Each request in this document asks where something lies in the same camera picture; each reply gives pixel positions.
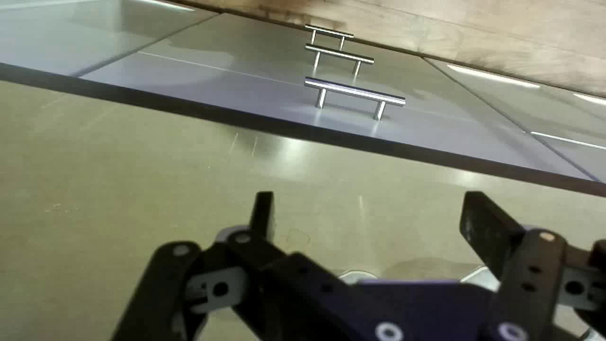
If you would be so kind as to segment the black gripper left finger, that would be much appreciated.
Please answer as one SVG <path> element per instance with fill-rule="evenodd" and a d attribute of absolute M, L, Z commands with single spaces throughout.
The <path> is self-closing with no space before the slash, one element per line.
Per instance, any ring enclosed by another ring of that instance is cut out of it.
<path fill-rule="evenodd" d="M 272 194 L 257 192 L 246 226 L 225 228 L 208 249 L 191 241 L 149 258 L 111 341 L 195 341 L 218 309 L 231 309 L 257 338 L 265 332 L 259 290 L 231 249 L 269 239 Z"/>

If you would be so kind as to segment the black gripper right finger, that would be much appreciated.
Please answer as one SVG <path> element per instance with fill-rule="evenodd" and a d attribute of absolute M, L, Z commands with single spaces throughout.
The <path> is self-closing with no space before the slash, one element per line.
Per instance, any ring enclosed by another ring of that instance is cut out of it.
<path fill-rule="evenodd" d="M 468 192 L 460 235 L 498 279 L 488 341 L 575 341 L 555 324 L 558 305 L 606 334 L 606 241 L 572 247 L 543 228 L 524 228 L 483 192 Z"/>

